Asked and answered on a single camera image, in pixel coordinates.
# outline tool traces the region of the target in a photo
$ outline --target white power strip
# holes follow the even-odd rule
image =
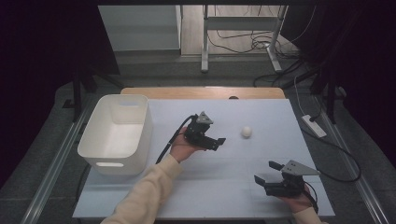
[[[317,122],[309,120],[310,118],[311,116],[309,115],[302,116],[302,119],[305,122],[305,124],[311,129],[312,132],[314,132],[317,135],[317,137],[326,136],[327,134],[323,131],[323,129],[320,128]]]

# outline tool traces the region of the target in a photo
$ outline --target hand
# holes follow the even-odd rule
[[[309,193],[309,188],[307,185],[305,185],[305,191]],[[301,212],[307,209],[308,207],[312,206],[311,201],[309,201],[309,199],[303,194],[300,194],[299,196],[294,198],[286,198],[286,197],[277,197],[277,198],[288,204],[292,213]]]
[[[204,150],[206,151],[205,148],[202,147],[197,147],[189,142],[184,138],[184,132],[186,132],[187,127],[183,127],[180,130],[179,135],[175,139],[175,141],[172,144],[171,151],[169,154],[171,154],[177,162],[181,163],[182,161],[186,160],[192,153],[198,150]]]

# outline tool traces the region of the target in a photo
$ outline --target ping pong ball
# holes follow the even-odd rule
[[[248,126],[245,126],[245,127],[242,129],[241,134],[242,134],[242,136],[244,136],[244,137],[246,137],[246,138],[249,138],[249,137],[251,136],[251,128],[248,127]]]

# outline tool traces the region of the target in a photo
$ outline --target sleeve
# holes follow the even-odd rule
[[[293,213],[293,216],[297,224],[327,224],[327,222],[320,221],[313,207],[309,207],[298,213]]]
[[[160,206],[171,192],[173,180],[181,172],[180,164],[168,155],[160,163],[148,168],[145,177],[134,185],[117,205],[113,215],[102,223],[153,223]]]

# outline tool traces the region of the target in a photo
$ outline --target white plastic bin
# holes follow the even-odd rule
[[[78,154],[104,175],[137,175],[149,154],[152,118],[144,95],[102,97],[78,145]]]

